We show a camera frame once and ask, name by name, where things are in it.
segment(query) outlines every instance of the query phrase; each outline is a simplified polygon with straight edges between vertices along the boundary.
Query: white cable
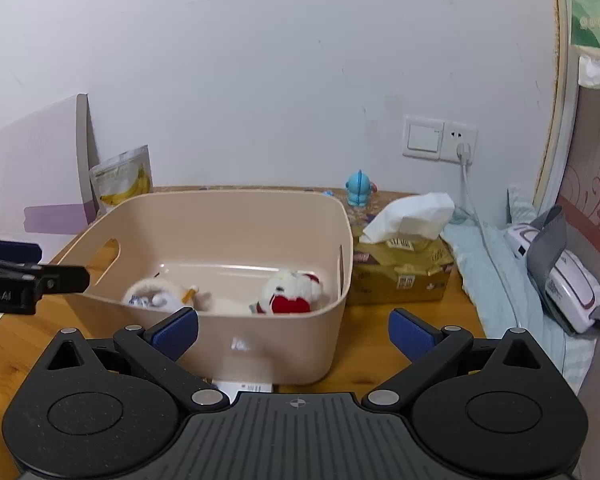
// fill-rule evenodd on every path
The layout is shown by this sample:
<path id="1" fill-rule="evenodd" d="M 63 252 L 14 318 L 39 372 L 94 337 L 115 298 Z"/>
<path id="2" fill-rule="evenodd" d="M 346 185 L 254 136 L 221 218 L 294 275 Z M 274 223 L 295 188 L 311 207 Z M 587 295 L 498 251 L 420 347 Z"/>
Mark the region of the white cable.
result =
<path id="1" fill-rule="evenodd" d="M 471 198 L 471 190 L 469 188 L 469 179 L 466 175 L 466 167 L 469 163 L 469 158 L 471 157 L 471 147 L 467 143 L 462 143 L 458 146 L 458 158 L 460 159 L 460 165 L 462 166 L 462 178 L 464 179 L 464 192 L 466 193 L 466 197 L 469 201 L 469 206 L 473 210 L 474 221 L 478 224 L 478 230 L 480 231 L 480 237 L 482 238 L 482 244 L 484 245 L 484 249 L 487 251 L 487 255 L 491 260 L 491 265 L 496 270 L 496 273 L 500 279 L 500 283 L 502 284 L 502 288 L 504 288 L 504 292 L 507 295 L 507 299 L 509 300 L 509 304 L 511 306 L 511 311 L 513 313 L 513 319 L 516 320 L 516 326 L 520 327 L 520 322 L 518 321 L 518 316 L 516 315 L 516 309 L 513 307 L 513 293 L 509 286 L 509 282 L 507 281 L 507 277 L 504 275 L 500 267 L 496 264 L 496 261 L 491 254 L 491 249 L 489 244 L 487 243 L 487 239 L 484 235 L 484 227 L 482 225 L 482 221 L 478 216 L 478 210 L 475 208 L 474 201 Z"/>

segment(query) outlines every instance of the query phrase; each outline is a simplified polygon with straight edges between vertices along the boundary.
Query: beige plastic bin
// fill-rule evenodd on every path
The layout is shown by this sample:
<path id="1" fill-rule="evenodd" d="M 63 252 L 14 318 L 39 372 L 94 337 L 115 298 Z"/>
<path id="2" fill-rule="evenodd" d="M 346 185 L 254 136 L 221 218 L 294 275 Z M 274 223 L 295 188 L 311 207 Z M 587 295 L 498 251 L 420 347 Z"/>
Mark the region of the beige plastic bin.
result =
<path id="1" fill-rule="evenodd" d="M 94 337 L 166 314 L 119 303 L 141 278 L 200 287 L 200 336 L 178 361 L 206 378 L 307 384 L 333 361 L 349 291 L 352 237 L 339 200 L 318 193 L 202 190 L 134 197 L 93 223 L 61 264 L 85 265 L 111 238 L 117 258 L 84 294 L 68 297 Z M 278 269 L 315 273 L 324 286 L 308 314 L 252 314 Z"/>

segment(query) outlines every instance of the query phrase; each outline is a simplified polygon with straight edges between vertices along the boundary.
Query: white electronic device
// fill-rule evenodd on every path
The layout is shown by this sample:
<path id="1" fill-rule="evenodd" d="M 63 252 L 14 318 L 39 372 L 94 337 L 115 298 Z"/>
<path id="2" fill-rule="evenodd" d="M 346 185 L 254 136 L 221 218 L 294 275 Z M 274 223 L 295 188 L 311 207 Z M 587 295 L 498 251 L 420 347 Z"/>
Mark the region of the white electronic device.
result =
<path id="1" fill-rule="evenodd" d="M 529 245 L 538 233 L 538 229 L 527 224 L 507 229 L 507 243 L 516 258 L 526 262 Z M 590 315 L 600 306 L 600 285 L 575 254 L 562 252 L 544 288 L 576 332 L 582 334 L 593 325 L 595 320 Z"/>

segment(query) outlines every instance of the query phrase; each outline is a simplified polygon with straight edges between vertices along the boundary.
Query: light blue towel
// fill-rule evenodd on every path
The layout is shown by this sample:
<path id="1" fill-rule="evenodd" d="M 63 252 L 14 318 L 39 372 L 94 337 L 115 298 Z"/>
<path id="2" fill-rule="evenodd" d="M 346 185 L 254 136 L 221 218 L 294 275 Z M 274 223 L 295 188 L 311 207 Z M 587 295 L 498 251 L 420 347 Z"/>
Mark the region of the light blue towel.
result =
<path id="1" fill-rule="evenodd" d="M 509 190 L 509 201 L 514 223 L 529 222 L 535 218 L 532 206 L 519 196 L 515 188 Z M 589 369 L 595 341 L 567 336 L 553 319 L 542 312 L 540 298 L 529 280 L 525 264 L 513 255 L 504 238 L 505 230 L 488 224 L 484 225 L 484 229 L 491 254 L 509 283 L 513 306 L 484 249 L 473 218 L 456 208 L 451 222 L 442 231 L 442 237 L 453 249 L 462 275 L 462 288 L 476 306 L 484 333 L 488 338 L 501 338 L 507 329 L 516 326 L 517 317 L 519 325 L 531 332 L 577 393 Z"/>

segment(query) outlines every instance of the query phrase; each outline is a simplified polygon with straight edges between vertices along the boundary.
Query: white tissue paper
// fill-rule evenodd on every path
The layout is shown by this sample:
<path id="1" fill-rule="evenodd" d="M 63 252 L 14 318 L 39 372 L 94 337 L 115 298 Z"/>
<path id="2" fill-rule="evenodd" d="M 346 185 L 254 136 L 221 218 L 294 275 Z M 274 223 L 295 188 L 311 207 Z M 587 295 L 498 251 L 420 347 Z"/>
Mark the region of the white tissue paper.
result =
<path id="1" fill-rule="evenodd" d="M 584 88 L 600 90 L 600 59 L 580 56 L 578 84 Z"/>
<path id="2" fill-rule="evenodd" d="M 446 193 L 427 193 L 394 200 L 366 226 L 363 244 L 378 244 L 391 238 L 417 235 L 435 240 L 451 220 L 454 201 Z"/>

